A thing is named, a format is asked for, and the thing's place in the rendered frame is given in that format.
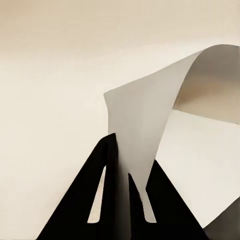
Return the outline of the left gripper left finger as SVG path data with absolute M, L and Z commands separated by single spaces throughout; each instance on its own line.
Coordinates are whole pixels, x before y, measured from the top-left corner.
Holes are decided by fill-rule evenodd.
M 100 219 L 88 223 L 106 166 Z M 95 146 L 36 240 L 115 240 L 116 133 Z

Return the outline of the paper coffee filter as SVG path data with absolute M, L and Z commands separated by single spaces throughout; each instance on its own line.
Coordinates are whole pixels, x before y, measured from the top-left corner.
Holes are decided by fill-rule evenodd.
M 131 240 L 129 176 L 146 191 L 156 160 L 202 229 L 240 197 L 240 46 L 217 44 L 103 92 L 116 135 L 114 240 Z

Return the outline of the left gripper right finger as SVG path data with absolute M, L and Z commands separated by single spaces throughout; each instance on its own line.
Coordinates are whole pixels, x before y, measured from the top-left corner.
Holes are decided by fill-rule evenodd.
M 128 176 L 131 240 L 210 240 L 156 160 L 146 191 L 157 223 L 145 220 L 138 189 Z

